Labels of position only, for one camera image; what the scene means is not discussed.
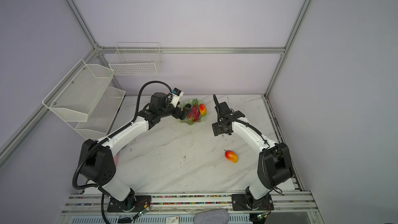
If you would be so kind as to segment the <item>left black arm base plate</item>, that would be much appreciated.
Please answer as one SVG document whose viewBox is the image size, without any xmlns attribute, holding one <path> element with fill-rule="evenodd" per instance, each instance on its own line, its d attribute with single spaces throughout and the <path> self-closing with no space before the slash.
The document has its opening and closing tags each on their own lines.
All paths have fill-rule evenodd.
<svg viewBox="0 0 398 224">
<path fill-rule="evenodd" d="M 152 197 L 149 195 L 143 196 L 129 196 L 124 201 L 118 201 L 114 198 L 110 199 L 107 207 L 108 213 L 138 213 L 144 209 L 145 206 L 149 207 Z"/>
</svg>

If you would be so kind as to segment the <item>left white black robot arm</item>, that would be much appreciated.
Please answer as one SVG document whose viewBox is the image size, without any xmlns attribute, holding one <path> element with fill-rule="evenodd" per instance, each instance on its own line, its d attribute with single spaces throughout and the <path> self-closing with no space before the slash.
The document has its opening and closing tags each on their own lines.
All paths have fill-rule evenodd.
<svg viewBox="0 0 398 224">
<path fill-rule="evenodd" d="M 136 109 L 131 121 L 98 140 L 88 139 L 82 147 L 77 168 L 72 178 L 75 190 L 96 188 L 102 197 L 109 197 L 124 212 L 134 210 L 137 203 L 135 191 L 116 175 L 115 156 L 131 141 L 149 131 L 162 118 L 172 116 L 183 120 L 188 110 L 179 106 L 183 91 L 167 86 L 168 93 L 156 92 L 150 102 L 140 108 L 144 89 L 159 81 L 145 83 L 137 96 Z"/>
</svg>

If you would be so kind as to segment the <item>pink fake dragon fruit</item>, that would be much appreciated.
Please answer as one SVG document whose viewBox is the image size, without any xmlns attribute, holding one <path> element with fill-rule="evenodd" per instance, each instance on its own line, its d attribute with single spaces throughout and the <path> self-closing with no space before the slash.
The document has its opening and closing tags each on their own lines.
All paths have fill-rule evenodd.
<svg viewBox="0 0 398 224">
<path fill-rule="evenodd" d="M 191 112 L 188 114 L 187 119 L 190 122 L 196 122 L 200 118 L 200 111 L 199 111 L 199 103 L 197 99 L 194 99 L 192 102 Z"/>
</svg>

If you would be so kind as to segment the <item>red yellow fake mango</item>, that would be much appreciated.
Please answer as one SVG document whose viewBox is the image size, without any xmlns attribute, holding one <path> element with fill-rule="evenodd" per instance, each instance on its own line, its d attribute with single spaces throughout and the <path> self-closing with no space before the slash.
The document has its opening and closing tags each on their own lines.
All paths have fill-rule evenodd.
<svg viewBox="0 0 398 224">
<path fill-rule="evenodd" d="M 225 158 L 227 160 L 229 160 L 229 161 L 231 161 L 233 163 L 237 163 L 238 162 L 238 156 L 233 151 L 225 150 L 224 156 L 225 156 Z"/>
<path fill-rule="evenodd" d="M 200 111 L 200 114 L 202 116 L 206 116 L 207 115 L 207 108 L 206 108 L 206 106 L 204 104 L 200 104 L 199 105 L 199 111 Z"/>
</svg>

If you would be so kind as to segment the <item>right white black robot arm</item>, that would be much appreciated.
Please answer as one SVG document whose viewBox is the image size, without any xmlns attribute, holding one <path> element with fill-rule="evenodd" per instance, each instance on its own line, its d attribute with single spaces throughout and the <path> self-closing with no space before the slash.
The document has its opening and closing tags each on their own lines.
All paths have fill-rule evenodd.
<svg viewBox="0 0 398 224">
<path fill-rule="evenodd" d="M 294 175 L 290 150 L 286 144 L 267 138 L 249 123 L 241 111 L 233 111 L 226 102 L 220 103 L 216 95 L 213 95 L 213 100 L 217 114 L 217 121 L 212 124 L 214 136 L 235 133 L 258 155 L 258 178 L 245 190 L 248 209 L 257 210 L 271 191 L 281 194 L 278 185 Z"/>
</svg>

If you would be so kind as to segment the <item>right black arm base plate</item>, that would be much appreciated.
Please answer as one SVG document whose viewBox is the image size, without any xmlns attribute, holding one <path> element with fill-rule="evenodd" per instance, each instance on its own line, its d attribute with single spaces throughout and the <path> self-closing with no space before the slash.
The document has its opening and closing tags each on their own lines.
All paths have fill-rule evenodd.
<svg viewBox="0 0 398 224">
<path fill-rule="evenodd" d="M 273 211 L 274 204 L 270 194 L 261 199 L 253 199 L 249 194 L 233 194 L 232 208 L 234 211 Z"/>
</svg>

